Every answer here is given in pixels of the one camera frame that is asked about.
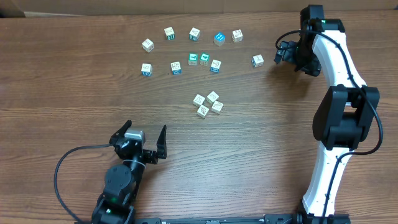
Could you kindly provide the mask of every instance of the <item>wooden table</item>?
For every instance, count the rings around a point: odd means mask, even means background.
[[[398,13],[326,12],[347,30],[350,54],[369,86],[381,93],[381,149],[353,157],[336,212],[353,223],[398,218]],[[192,218],[290,213],[310,183],[317,154],[312,119],[326,83],[275,65],[275,40],[299,28],[299,13],[111,16],[0,20],[0,223],[72,223],[54,194],[53,172],[69,149],[106,144],[124,122],[147,134],[145,148],[167,124],[169,155],[148,165],[138,217]],[[165,40],[172,26],[176,39]],[[188,39],[192,27],[198,42]],[[231,33],[241,29],[242,43]],[[227,41],[213,43],[217,32]],[[151,53],[141,42],[150,38]],[[220,74],[188,66],[188,53],[222,61]],[[264,66],[251,57],[262,54]],[[182,64],[172,75],[170,63]],[[140,74],[153,65],[153,77]],[[224,109],[206,119],[196,94],[220,95]],[[377,140],[373,123],[359,151]],[[89,219],[104,173],[121,161],[113,148],[78,151],[62,164],[65,203]]]

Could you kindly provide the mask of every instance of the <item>green cube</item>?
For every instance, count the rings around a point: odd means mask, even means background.
[[[188,64],[189,65],[198,65],[198,54],[190,53],[189,58],[188,58]]]
[[[200,56],[199,63],[201,65],[207,66],[209,64],[209,60],[210,60],[210,54],[202,53],[201,56]]]

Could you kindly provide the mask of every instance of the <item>wire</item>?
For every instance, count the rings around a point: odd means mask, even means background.
[[[61,166],[62,161],[71,153],[80,150],[80,149],[99,149],[99,148],[104,148],[104,147],[110,147],[112,146],[111,144],[106,144],[106,145],[98,145],[98,146],[80,146],[80,147],[76,147],[74,149],[69,150],[67,153],[65,153],[62,158],[58,161],[57,167],[55,168],[55,172],[54,172],[54,190],[55,190],[55,195],[58,198],[58,201],[60,201],[62,207],[69,213],[70,216],[72,216],[77,223],[86,223],[83,220],[81,220],[79,217],[77,217],[76,214],[74,214],[68,207],[67,205],[63,202],[63,200],[61,199],[60,196],[60,192],[58,191],[58,185],[57,185],[57,176],[58,176],[58,170]]]
[[[331,37],[329,37],[329,36],[327,36],[327,35],[325,35],[325,34],[323,34],[323,33],[321,33],[321,32],[314,31],[314,30],[293,30],[293,31],[287,32],[286,34],[280,36],[280,37],[277,39],[277,41],[276,41],[276,43],[275,43],[276,48],[277,48],[278,50],[287,50],[287,49],[292,49],[292,48],[296,47],[296,46],[290,46],[290,47],[284,48],[284,47],[279,47],[279,46],[278,46],[278,43],[279,43],[279,41],[280,41],[282,38],[286,37],[287,35],[296,34],[296,33],[300,33],[300,34],[309,33],[309,34],[320,35],[320,36],[326,38],[327,40],[329,40],[330,42],[332,42],[332,43],[334,43],[334,44],[336,45],[336,47],[340,50],[341,55],[343,56],[344,64],[346,65],[346,69],[347,69],[348,79],[349,79],[349,80],[351,81],[351,83],[355,86],[355,88],[357,88],[357,89],[359,90],[359,94],[365,99],[366,103],[367,103],[367,104],[369,105],[369,107],[371,108],[372,113],[373,113],[373,116],[374,116],[374,118],[376,119],[377,126],[378,126],[378,128],[379,128],[379,140],[378,140],[376,146],[375,146],[372,150],[366,151],[366,152],[347,152],[347,153],[344,153],[343,155],[341,155],[339,158],[337,158],[337,161],[336,161],[336,164],[335,164],[335,168],[333,169],[333,173],[332,173],[332,175],[331,175],[331,179],[330,179],[330,182],[329,182],[328,192],[326,193],[326,199],[325,199],[325,205],[324,205],[324,207],[323,207],[322,217],[321,217],[320,222],[319,222],[319,223],[323,223],[323,220],[324,220],[324,218],[325,218],[325,216],[326,216],[326,210],[327,210],[327,206],[328,206],[328,202],[329,202],[329,198],[330,198],[331,187],[332,187],[332,185],[333,185],[333,181],[334,181],[334,179],[335,179],[335,176],[336,176],[336,172],[337,172],[337,168],[338,168],[339,163],[341,162],[341,160],[342,160],[344,157],[346,157],[346,156],[348,156],[348,155],[366,156],[366,155],[370,155],[370,154],[376,152],[376,151],[380,148],[381,143],[383,142],[383,127],[382,127],[381,120],[380,120],[380,117],[379,117],[379,115],[378,115],[376,109],[373,107],[373,105],[371,104],[371,102],[370,102],[369,99],[367,98],[365,92],[362,91],[362,89],[361,89],[361,88],[358,86],[358,84],[355,82],[354,77],[353,77],[353,74],[351,73],[351,69],[349,68],[349,63],[348,63],[347,56],[346,56],[346,54],[344,53],[344,50],[341,48],[341,45],[340,45],[338,42],[336,42],[335,40],[333,40]]]

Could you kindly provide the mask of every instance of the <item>dice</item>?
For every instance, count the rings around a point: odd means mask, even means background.
[[[175,38],[173,27],[168,27],[164,29],[164,32],[166,33],[167,40],[173,40]]]
[[[155,48],[155,45],[152,41],[150,41],[149,39],[146,39],[142,43],[142,48],[149,53]]]
[[[173,75],[178,75],[182,73],[180,62],[171,63]]]
[[[152,65],[143,63],[142,67],[141,67],[141,73],[147,77],[151,76],[152,75]]]
[[[198,55],[190,53],[188,58],[189,65],[198,65]]]
[[[200,56],[199,63],[201,65],[207,66],[209,64],[209,60],[210,60],[210,54],[202,53]]]
[[[235,43],[243,40],[243,34],[241,30],[232,31],[232,39]]]
[[[212,91],[206,98],[206,101],[213,105],[213,103],[218,100],[218,95],[214,91]]]
[[[223,33],[219,32],[214,36],[214,43],[217,46],[221,47],[224,42],[225,42],[225,35]]]
[[[206,106],[200,105],[197,115],[201,116],[202,118],[206,118],[206,115],[209,113],[209,108]]]
[[[193,100],[193,104],[197,107],[200,107],[205,102],[205,98],[199,94]]]
[[[223,103],[220,103],[219,101],[214,101],[213,106],[211,107],[211,111],[220,114],[223,106]]]
[[[217,60],[213,60],[210,66],[210,71],[219,73],[220,72],[220,67],[221,67],[221,62]]]
[[[264,59],[262,59],[261,55],[256,55],[251,59],[251,63],[253,64],[254,68],[257,68],[264,64]]]
[[[192,27],[191,32],[189,32],[189,39],[193,41],[198,41],[199,36],[200,36],[200,30]]]

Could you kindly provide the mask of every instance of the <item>number on cube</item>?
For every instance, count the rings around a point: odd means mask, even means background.
[[[175,38],[173,27],[164,29],[164,32],[166,33],[167,40],[173,40]]]
[[[220,72],[220,66],[221,66],[221,62],[220,61],[213,60],[213,62],[211,63],[211,66],[210,66],[210,71],[215,72],[215,73],[219,73]]]
[[[151,76],[152,75],[152,65],[143,63],[142,67],[141,67],[141,73],[147,77]]]
[[[188,64],[189,65],[198,65],[198,55],[197,54],[189,54]]]
[[[142,43],[142,48],[144,49],[144,50],[146,50],[146,52],[151,52],[154,48],[155,48],[155,45],[154,45],[154,43],[152,42],[152,41],[150,41],[149,39],[146,39],[145,41],[143,41],[143,43]]]
[[[189,32],[189,39],[193,41],[198,41],[199,36],[200,36],[200,30],[193,27],[191,32]]]
[[[264,64],[264,59],[262,59],[261,55],[256,55],[251,59],[251,63],[253,64],[254,68],[257,68]]]
[[[214,43],[217,46],[221,47],[224,42],[225,42],[225,35],[223,33],[219,32],[214,36]]]
[[[219,101],[215,101],[213,106],[211,107],[211,111],[220,114],[221,109],[223,109],[224,104],[220,103]]]
[[[200,107],[204,102],[205,102],[205,98],[199,94],[197,94],[197,96],[193,100],[193,104],[198,107]]]
[[[199,63],[201,65],[207,66],[209,64],[209,60],[210,60],[210,54],[202,53],[200,56]]]
[[[171,63],[173,75],[178,75],[182,73],[180,62]]]
[[[202,118],[206,118],[206,115],[209,113],[209,108],[206,106],[200,105],[197,114]]]
[[[232,31],[232,39],[235,43],[243,40],[243,34],[241,30]]]
[[[218,100],[218,95],[217,93],[215,93],[214,91],[212,91],[208,96],[207,96],[207,102],[211,103],[213,105],[213,103]]]

